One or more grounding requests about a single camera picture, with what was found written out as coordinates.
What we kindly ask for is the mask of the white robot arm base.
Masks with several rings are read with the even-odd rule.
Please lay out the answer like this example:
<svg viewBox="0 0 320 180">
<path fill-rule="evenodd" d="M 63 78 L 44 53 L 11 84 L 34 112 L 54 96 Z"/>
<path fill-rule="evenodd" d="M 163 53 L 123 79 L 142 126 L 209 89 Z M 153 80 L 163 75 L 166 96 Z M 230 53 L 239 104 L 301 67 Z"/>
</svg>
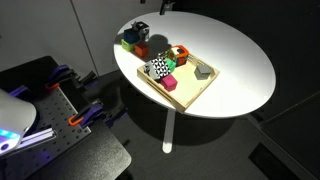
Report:
<svg viewBox="0 0 320 180">
<path fill-rule="evenodd" d="M 0 89 L 0 155 L 15 150 L 33 125 L 36 108 Z"/>
</svg>

